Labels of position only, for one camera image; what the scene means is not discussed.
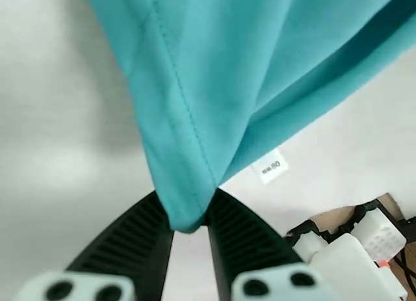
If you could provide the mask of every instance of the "screw hole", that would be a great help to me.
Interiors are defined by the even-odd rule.
[[[119,301],[122,296],[122,290],[115,286],[106,286],[102,288],[96,296],[96,301]]]
[[[261,280],[248,280],[243,289],[247,296],[264,296],[269,292],[267,285]]]
[[[294,286],[314,286],[315,280],[312,276],[305,273],[295,273],[291,277],[291,282]]]
[[[70,281],[58,281],[47,290],[46,299],[48,301],[62,300],[71,293],[72,287]]]

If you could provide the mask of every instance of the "black cable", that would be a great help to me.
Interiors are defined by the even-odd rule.
[[[401,258],[401,260],[399,260],[397,257],[395,257],[395,261],[396,261],[397,265],[403,270],[404,275],[406,277],[406,281],[408,282],[408,285],[409,285],[412,293],[416,296],[416,287],[413,284],[413,281],[411,279],[411,277],[416,278],[414,276],[414,275],[416,275],[416,273],[408,267],[408,262],[406,261],[406,253],[404,251],[404,248],[402,249],[402,251],[400,251],[400,258]]]
[[[406,272],[409,272],[409,275],[411,277],[413,277],[414,279],[416,279],[416,272],[412,271],[409,267],[405,266],[401,260],[398,257],[394,257],[393,260],[395,260],[396,264],[403,270]]]

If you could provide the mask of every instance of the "white connector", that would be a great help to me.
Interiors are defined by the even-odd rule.
[[[327,245],[328,243],[321,236],[310,231],[299,237],[299,240],[293,246],[293,250],[305,261],[305,263],[309,264],[313,255]]]
[[[390,261],[406,245],[406,238],[379,209],[367,212],[351,234],[375,262]]]

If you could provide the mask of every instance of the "teal fabric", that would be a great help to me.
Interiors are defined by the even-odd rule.
[[[198,227],[221,183],[416,41],[416,0],[90,2],[181,231]]]

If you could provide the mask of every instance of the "white care tag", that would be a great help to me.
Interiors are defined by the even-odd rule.
[[[288,171],[289,165],[276,148],[252,164],[254,172],[264,185]]]

